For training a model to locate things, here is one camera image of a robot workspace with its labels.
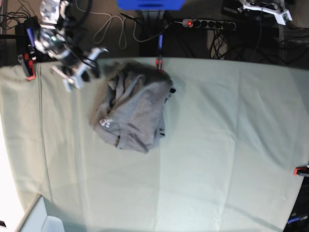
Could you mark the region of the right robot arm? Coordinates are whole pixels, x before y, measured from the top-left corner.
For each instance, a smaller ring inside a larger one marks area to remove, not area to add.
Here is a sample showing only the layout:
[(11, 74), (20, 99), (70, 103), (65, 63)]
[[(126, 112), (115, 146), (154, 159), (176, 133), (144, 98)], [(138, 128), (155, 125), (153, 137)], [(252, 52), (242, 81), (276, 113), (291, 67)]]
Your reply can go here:
[(62, 77), (67, 92), (82, 89), (92, 77), (99, 79), (97, 59), (100, 54), (108, 52), (105, 47), (84, 51), (78, 46), (85, 32), (82, 25), (92, 5), (89, 0), (79, 19), (70, 13), (71, 0), (43, 0), (40, 5), (41, 22), (35, 30), (34, 44), (39, 52), (59, 62), (52, 66), (52, 71)]

